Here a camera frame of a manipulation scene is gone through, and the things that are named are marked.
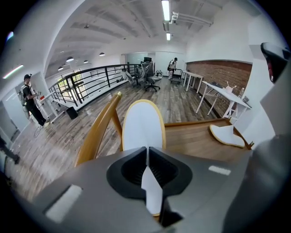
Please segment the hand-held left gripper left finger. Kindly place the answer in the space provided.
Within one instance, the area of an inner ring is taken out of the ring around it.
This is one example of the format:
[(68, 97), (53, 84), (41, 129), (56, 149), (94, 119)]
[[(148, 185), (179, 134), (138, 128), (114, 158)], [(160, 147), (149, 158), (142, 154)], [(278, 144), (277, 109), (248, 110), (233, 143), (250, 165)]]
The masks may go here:
[(47, 233), (153, 233), (140, 183), (146, 148), (90, 160), (69, 170), (34, 199), (33, 219)]

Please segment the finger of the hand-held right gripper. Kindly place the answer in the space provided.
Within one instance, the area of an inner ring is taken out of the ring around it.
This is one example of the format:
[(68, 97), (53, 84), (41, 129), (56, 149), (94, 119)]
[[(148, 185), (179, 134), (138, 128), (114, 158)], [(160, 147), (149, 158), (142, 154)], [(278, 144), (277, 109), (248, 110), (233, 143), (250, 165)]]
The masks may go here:
[(270, 81), (276, 83), (290, 60), (291, 52), (287, 47), (279, 47), (270, 42), (262, 43), (261, 51), (267, 63)]

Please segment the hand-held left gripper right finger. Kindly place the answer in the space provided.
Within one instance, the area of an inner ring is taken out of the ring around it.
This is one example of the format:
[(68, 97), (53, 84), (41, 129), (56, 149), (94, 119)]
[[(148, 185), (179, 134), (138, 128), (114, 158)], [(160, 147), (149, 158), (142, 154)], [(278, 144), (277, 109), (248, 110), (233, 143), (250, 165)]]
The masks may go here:
[(162, 188), (165, 233), (224, 233), (247, 157), (230, 164), (150, 147), (149, 165)]

